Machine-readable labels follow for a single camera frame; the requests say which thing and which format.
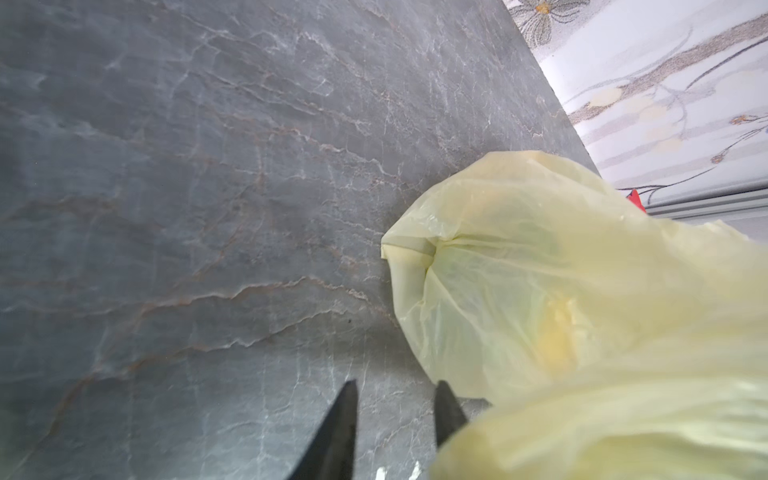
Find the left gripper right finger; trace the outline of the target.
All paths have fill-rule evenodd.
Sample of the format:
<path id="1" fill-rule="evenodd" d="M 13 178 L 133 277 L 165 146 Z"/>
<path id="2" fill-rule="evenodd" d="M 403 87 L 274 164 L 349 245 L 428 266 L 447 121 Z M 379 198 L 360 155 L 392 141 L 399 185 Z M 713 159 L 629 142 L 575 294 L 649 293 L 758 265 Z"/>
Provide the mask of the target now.
<path id="1" fill-rule="evenodd" d="M 440 380 L 436 385 L 433 416 L 435 442 L 438 449 L 468 423 L 468 417 L 458 398 L 445 380 Z"/>

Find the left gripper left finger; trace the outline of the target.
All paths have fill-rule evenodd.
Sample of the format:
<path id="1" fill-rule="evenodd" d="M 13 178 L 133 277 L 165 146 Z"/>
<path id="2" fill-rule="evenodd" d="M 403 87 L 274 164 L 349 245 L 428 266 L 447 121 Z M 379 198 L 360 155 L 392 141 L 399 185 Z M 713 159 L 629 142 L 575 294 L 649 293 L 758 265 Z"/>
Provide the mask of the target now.
<path id="1" fill-rule="evenodd" d="M 359 392 L 344 383 L 290 480 L 352 480 L 358 426 Z"/>

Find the yellow plastic bag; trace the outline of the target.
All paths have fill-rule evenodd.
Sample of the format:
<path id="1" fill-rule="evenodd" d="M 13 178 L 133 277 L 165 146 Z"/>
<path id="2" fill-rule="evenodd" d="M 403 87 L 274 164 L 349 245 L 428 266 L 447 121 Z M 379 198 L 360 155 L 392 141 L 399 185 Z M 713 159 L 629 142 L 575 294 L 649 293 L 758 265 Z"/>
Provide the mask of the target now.
<path id="1" fill-rule="evenodd" d="M 587 168 L 492 152 L 384 234 L 420 365 L 490 408 L 433 479 L 763 479 L 767 248 Z"/>

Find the red flower-shaped plate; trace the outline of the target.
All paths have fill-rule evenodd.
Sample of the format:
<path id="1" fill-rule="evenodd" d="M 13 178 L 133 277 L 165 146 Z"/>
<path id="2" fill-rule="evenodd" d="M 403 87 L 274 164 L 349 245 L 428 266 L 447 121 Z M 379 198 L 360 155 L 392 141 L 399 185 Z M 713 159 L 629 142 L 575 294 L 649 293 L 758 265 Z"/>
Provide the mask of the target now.
<path id="1" fill-rule="evenodd" d="M 646 213 L 646 208 L 644 207 L 641 196 L 636 189 L 632 189 L 629 192 L 629 194 L 626 196 L 626 198 L 639 210 Z"/>

